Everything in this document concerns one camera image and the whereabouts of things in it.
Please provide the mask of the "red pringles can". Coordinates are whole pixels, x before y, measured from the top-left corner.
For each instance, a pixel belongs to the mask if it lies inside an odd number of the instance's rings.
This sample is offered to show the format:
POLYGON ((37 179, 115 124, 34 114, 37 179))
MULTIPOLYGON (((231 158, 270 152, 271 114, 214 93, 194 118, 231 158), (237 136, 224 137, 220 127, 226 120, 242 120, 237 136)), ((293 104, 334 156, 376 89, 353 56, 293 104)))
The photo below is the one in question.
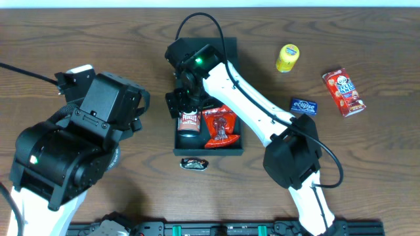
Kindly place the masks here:
POLYGON ((177 132, 181 136, 195 137, 200 134, 201 113, 192 111, 190 113, 182 112, 178 118, 177 132))

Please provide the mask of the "red hacks candy bag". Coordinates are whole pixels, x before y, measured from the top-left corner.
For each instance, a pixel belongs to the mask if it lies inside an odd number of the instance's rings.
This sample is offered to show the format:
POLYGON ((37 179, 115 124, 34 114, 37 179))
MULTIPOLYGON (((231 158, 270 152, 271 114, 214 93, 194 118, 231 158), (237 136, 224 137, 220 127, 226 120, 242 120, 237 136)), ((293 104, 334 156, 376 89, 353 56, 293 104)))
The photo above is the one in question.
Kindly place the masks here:
POLYGON ((205 110, 203 117, 211 136, 205 149, 230 146, 239 140, 240 135, 234 134, 237 115, 228 106, 205 110))

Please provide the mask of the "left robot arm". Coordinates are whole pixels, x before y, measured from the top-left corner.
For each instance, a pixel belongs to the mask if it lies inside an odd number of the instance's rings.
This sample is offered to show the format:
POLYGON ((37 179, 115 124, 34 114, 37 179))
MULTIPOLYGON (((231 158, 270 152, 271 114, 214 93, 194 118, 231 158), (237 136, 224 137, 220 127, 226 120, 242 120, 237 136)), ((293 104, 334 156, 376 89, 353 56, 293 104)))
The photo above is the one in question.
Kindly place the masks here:
POLYGON ((57 73, 66 105, 26 128, 10 168, 9 233, 64 235, 88 189, 119 158, 119 143, 141 128, 150 94, 108 72, 57 73))

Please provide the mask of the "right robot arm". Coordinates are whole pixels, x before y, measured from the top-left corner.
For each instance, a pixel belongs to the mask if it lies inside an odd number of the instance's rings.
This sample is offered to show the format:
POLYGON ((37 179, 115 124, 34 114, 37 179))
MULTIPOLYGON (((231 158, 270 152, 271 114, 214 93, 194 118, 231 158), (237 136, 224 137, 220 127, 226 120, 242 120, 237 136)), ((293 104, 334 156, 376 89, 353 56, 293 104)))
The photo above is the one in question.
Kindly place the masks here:
POLYGON ((174 67, 177 80, 177 88, 165 96, 171 117, 195 113, 206 103, 226 105, 263 144, 263 167, 289 190, 304 229, 312 235, 330 233, 335 216, 320 184, 323 144, 315 122, 267 100, 213 45, 197 47, 192 40, 180 38, 167 47, 165 59, 174 67))

